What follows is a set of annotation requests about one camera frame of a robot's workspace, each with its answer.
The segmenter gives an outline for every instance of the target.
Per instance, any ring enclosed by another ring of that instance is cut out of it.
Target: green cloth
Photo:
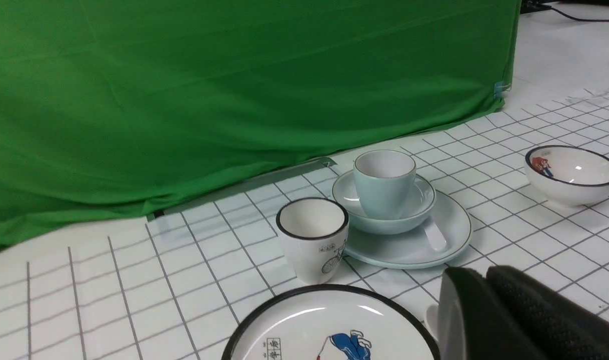
[[[0,249],[495,111],[519,8],[0,0]]]

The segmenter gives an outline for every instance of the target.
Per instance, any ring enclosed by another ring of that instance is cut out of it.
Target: saucer
[[[377,235],[400,234],[421,225],[428,218],[436,202],[436,191],[420,175],[416,175],[409,195],[408,208],[399,219],[369,218],[360,205],[353,171],[348,171],[333,183],[332,196],[349,214],[349,225],[366,233]]]
[[[378,267],[424,269],[444,264],[467,249],[472,223],[467,211],[453,198],[436,191],[431,218],[446,240],[446,250],[434,251],[423,226],[395,235],[374,235],[350,228],[345,254]]]
[[[375,292],[311,285],[283,292],[247,316],[222,360],[438,360],[439,348],[412,314]]]

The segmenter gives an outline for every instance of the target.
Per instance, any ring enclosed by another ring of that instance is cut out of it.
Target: cable
[[[554,12],[560,14],[561,16],[564,16],[565,18],[575,20],[575,21],[581,21],[583,23],[609,23],[609,18],[578,18],[575,16],[571,16],[570,14],[565,14],[562,11],[556,9],[555,7],[553,7],[551,5],[538,4],[538,3],[534,3],[534,2],[532,2],[531,4],[533,6],[535,6],[536,8],[553,10]]]

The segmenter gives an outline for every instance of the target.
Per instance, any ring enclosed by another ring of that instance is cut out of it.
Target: white grid tablecloth
[[[558,209],[522,173],[540,144],[609,156],[609,93],[497,112],[401,148],[473,219],[449,264],[382,269],[345,257],[333,283],[371,289],[419,319],[447,266],[512,265],[609,321],[609,199]],[[286,263],[275,214],[330,196],[337,167],[156,219],[130,232],[0,271],[0,360],[218,360],[256,306],[303,284]]]

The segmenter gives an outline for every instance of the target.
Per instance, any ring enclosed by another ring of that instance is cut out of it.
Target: white bowl
[[[550,201],[565,207],[609,197],[609,158],[584,148],[533,148],[524,156],[524,175]]]
[[[420,226],[430,216],[436,203],[436,190],[430,182],[420,175],[416,175],[412,182],[406,200],[407,210],[399,219],[374,219],[365,214],[356,191],[353,171],[340,175],[333,183],[331,193],[333,199],[348,212],[350,226],[365,233],[394,235]]]

